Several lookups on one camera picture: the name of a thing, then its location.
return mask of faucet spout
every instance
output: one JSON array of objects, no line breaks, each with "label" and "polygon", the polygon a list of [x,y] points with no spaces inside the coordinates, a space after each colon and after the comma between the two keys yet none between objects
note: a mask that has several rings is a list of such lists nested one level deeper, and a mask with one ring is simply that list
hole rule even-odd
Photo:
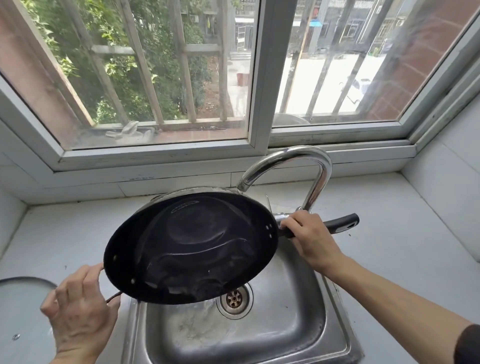
[{"label": "faucet spout", "polygon": [[247,191],[250,186],[268,170],[291,160],[310,159],[318,163],[320,170],[310,191],[299,209],[310,211],[318,195],[327,184],[332,175],[332,161],[328,154],[317,146],[291,146],[269,154],[261,159],[243,174],[237,185],[240,192]]}]

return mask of tree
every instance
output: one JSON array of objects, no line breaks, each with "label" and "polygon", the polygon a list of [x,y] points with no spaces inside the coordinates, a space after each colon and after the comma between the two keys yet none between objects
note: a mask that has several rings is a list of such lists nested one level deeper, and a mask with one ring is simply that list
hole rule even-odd
[{"label": "tree", "polygon": [[[115,0],[74,0],[94,44],[129,46]],[[209,6],[207,0],[181,0],[190,12]],[[115,120],[115,110],[90,65],[87,53],[57,0],[22,0],[36,27],[67,75],[83,104],[97,123]],[[152,74],[165,120],[186,119],[183,87],[170,26],[167,0],[130,0],[140,42]],[[187,43],[204,42],[200,28],[183,18]],[[154,119],[133,56],[103,57],[105,70],[130,120]],[[204,85],[210,81],[206,57],[189,58],[193,98],[198,108],[204,102]]]}]

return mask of black frying pan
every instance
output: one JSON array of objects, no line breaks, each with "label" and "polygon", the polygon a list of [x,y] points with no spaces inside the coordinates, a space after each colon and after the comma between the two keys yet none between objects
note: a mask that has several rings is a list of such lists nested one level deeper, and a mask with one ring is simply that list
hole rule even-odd
[{"label": "black frying pan", "polygon": [[[325,225],[334,234],[358,222],[352,214]],[[186,190],[154,200],[117,229],[105,250],[105,273],[121,292],[140,301],[205,301],[253,279],[272,259],[281,236],[293,234],[245,195]]]}]

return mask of sink basin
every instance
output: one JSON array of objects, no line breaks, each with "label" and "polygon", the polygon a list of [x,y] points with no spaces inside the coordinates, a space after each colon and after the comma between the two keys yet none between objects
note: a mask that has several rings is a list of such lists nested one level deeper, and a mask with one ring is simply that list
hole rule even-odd
[{"label": "sink basin", "polygon": [[122,364],[356,363],[363,357],[332,282],[282,239],[270,264],[220,298],[131,300]]}]

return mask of sink drain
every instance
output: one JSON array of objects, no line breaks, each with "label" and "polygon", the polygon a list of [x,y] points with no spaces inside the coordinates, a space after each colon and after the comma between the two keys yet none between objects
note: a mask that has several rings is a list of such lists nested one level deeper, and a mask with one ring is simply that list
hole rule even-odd
[{"label": "sink drain", "polygon": [[252,305],[253,292],[248,283],[216,299],[220,313],[231,320],[245,317]]}]

